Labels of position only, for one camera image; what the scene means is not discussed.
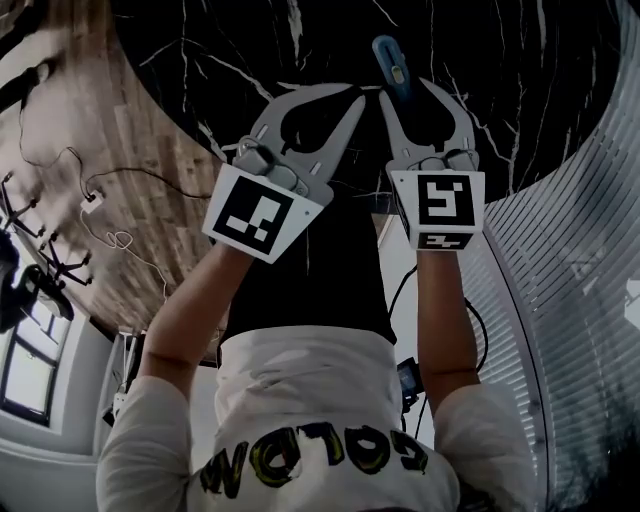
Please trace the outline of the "black swivel chair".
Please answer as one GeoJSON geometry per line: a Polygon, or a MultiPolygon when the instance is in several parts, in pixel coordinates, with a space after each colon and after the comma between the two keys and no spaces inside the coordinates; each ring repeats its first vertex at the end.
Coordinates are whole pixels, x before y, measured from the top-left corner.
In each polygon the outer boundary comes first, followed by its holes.
{"type": "Polygon", "coordinates": [[[10,197],[7,191],[7,183],[12,179],[14,175],[13,171],[9,171],[0,180],[0,212],[3,214],[3,220],[0,221],[0,232],[6,233],[10,228],[26,233],[32,238],[42,238],[46,232],[46,226],[42,225],[37,231],[34,231],[25,224],[22,217],[29,211],[34,210],[39,202],[39,197],[32,197],[24,206],[20,208],[14,208],[11,204],[10,197]]]}
{"type": "Polygon", "coordinates": [[[15,285],[19,253],[9,234],[0,232],[0,334],[17,327],[30,316],[39,300],[52,305],[51,311],[55,316],[69,321],[74,319],[71,302],[63,293],[66,283],[61,278],[66,277],[82,286],[90,285],[93,282],[92,276],[83,280],[74,271],[89,264],[91,253],[88,252],[79,263],[63,263],[53,245],[57,237],[58,233],[53,232],[47,243],[40,247],[41,250],[49,248],[50,254],[42,253],[46,267],[38,264],[27,266],[15,285]]]}

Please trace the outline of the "small blue grey tool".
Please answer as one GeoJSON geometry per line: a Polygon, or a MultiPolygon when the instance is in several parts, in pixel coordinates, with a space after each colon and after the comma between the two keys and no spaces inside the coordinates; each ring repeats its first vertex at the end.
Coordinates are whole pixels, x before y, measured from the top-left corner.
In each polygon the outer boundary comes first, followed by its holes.
{"type": "Polygon", "coordinates": [[[372,50],[383,73],[386,89],[401,103],[413,97],[411,76],[398,42],[391,36],[381,35],[372,42],[372,50]]]}

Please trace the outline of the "round black marble table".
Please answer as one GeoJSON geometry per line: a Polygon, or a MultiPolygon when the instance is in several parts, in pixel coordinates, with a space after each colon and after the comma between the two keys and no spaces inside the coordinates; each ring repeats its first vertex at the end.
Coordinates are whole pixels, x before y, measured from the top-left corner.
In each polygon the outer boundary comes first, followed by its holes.
{"type": "Polygon", "coordinates": [[[376,37],[395,38],[406,59],[411,140],[439,146],[453,128],[429,84],[469,115],[488,201],[532,185],[579,148],[610,101],[622,56],[616,0],[110,1],[144,88],[220,158],[289,91],[347,83],[364,92],[333,187],[375,213],[391,206],[376,37]]]}

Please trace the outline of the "person's left forearm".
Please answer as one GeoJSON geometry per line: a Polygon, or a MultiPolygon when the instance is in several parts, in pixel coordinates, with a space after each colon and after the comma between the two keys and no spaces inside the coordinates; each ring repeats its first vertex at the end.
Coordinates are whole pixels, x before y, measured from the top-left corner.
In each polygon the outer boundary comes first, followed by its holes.
{"type": "Polygon", "coordinates": [[[190,397],[197,367],[252,262],[222,243],[210,249],[152,320],[140,377],[160,378],[190,397]]]}

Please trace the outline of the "person's right forearm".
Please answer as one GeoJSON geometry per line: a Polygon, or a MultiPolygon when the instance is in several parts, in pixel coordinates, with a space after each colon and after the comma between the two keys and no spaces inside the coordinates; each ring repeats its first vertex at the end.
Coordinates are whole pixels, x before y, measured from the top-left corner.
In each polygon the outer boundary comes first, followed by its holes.
{"type": "Polygon", "coordinates": [[[417,355],[430,409],[477,385],[477,344],[467,313],[457,255],[417,253],[417,355]]]}

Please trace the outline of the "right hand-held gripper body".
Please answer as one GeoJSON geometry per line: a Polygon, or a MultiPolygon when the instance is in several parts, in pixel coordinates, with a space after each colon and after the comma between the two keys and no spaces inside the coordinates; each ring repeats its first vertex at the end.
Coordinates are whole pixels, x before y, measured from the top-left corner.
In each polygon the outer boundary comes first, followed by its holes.
{"type": "Polygon", "coordinates": [[[485,174],[470,149],[395,159],[388,176],[409,245],[416,251],[462,251],[483,231],[485,174]]]}

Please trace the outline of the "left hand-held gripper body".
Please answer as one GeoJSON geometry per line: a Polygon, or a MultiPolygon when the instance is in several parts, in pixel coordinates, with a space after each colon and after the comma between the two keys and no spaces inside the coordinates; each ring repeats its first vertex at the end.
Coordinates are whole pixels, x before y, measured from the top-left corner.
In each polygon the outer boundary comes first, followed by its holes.
{"type": "Polygon", "coordinates": [[[300,153],[246,137],[221,166],[202,233],[272,264],[333,200],[334,172],[324,148],[300,153]]]}

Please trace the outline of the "white printed t-shirt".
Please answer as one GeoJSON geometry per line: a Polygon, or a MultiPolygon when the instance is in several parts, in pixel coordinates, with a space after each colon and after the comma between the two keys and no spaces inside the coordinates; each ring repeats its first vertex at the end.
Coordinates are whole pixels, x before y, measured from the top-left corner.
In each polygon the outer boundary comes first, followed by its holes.
{"type": "Polygon", "coordinates": [[[400,427],[392,345],[298,326],[227,340],[210,458],[191,466],[189,406],[136,379],[97,472],[99,512],[534,512],[531,451],[512,392],[471,385],[436,412],[435,442],[400,427]]]}

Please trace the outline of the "person's black trousers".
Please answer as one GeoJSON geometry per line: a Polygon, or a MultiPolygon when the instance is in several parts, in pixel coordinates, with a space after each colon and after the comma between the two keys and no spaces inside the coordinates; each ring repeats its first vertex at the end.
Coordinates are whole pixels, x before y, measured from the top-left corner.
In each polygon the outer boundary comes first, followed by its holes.
{"type": "Polygon", "coordinates": [[[357,200],[335,197],[275,263],[251,264],[220,342],[292,326],[369,331],[397,343],[374,221],[357,200]]]}

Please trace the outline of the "black device with screen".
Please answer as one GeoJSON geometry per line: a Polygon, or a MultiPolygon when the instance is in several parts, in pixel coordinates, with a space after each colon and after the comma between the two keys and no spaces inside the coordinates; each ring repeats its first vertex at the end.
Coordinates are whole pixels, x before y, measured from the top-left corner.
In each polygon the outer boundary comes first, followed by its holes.
{"type": "Polygon", "coordinates": [[[407,358],[397,365],[397,373],[402,393],[402,413],[406,414],[424,392],[419,366],[413,357],[407,358]]]}

